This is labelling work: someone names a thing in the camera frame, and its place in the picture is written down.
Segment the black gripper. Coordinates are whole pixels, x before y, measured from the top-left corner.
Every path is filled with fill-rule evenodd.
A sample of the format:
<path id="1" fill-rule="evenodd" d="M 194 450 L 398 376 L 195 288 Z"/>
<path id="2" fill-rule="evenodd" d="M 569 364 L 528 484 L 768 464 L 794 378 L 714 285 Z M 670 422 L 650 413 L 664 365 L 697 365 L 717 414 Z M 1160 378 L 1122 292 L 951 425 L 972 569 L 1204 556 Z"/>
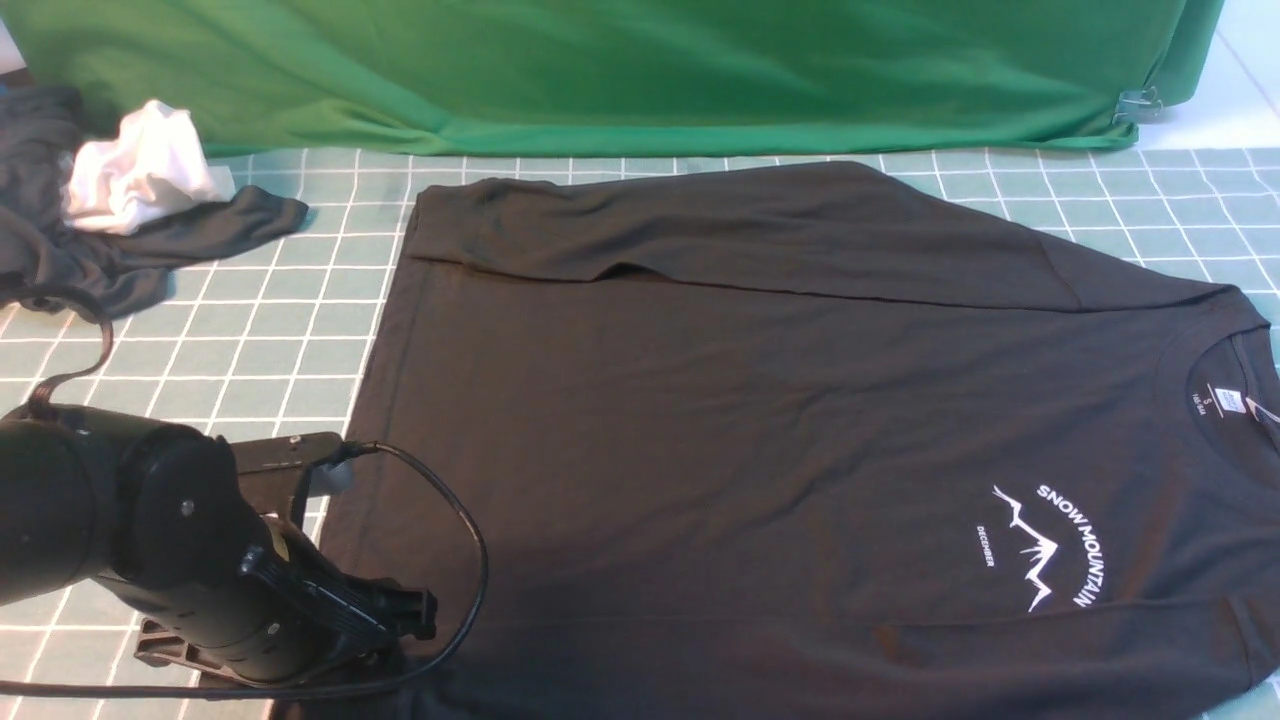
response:
<path id="1" fill-rule="evenodd" d="M 164 546 L 120 580 L 142 619 L 133 657 L 234 685 L 306 685 L 380 662 L 401 638 L 436 638 L 430 591 L 339 571 L 311 541 L 266 518 L 238 544 Z"/>

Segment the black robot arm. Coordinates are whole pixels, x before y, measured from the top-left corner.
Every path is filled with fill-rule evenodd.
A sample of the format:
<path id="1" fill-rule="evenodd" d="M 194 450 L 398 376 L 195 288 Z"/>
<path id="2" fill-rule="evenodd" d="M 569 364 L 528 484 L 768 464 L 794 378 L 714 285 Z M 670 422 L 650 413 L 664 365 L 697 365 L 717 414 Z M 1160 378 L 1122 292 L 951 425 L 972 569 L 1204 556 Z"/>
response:
<path id="1" fill-rule="evenodd" d="M 332 432 L 232 443 L 58 406 L 3 419 L 3 602 L 93 582 L 143 620 L 134 655 L 233 687 L 357 678 L 430 641 L 436 600 L 340 571 L 301 530 L 351 483 Z"/>

